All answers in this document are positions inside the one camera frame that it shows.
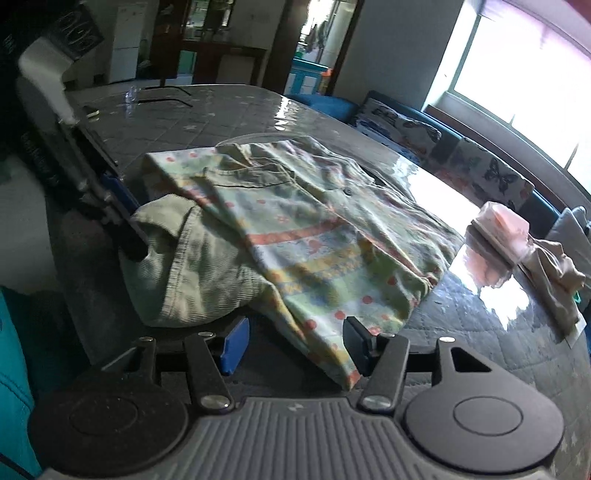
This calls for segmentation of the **teal sleeve forearm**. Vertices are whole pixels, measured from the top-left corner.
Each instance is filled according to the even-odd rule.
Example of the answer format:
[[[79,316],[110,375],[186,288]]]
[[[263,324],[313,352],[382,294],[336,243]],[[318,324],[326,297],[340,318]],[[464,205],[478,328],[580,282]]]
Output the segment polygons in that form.
[[[41,473],[27,427],[34,399],[21,342],[1,295],[1,478],[36,479]]]

